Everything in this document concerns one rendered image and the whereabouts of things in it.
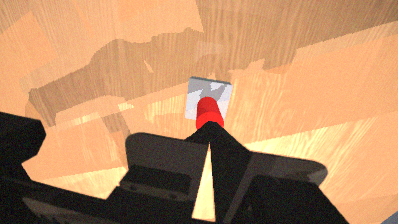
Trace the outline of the grey block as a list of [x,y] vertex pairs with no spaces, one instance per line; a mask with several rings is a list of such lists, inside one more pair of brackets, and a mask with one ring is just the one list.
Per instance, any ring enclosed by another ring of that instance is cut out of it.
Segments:
[[203,97],[215,99],[225,121],[233,84],[227,81],[191,76],[188,82],[185,118],[196,120],[197,104]]

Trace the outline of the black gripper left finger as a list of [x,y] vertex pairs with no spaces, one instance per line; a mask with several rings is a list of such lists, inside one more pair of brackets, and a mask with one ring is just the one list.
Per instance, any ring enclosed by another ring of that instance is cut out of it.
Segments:
[[194,201],[193,212],[207,158],[213,122],[207,121],[185,139],[137,132],[126,137],[128,169],[139,165],[191,177],[188,201]]

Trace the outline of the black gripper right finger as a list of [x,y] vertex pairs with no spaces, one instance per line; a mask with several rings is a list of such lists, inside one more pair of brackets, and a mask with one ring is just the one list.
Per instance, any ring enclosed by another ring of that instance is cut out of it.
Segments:
[[231,224],[255,175],[316,183],[328,176],[327,166],[316,160],[248,150],[219,123],[213,121],[210,140],[214,220]]

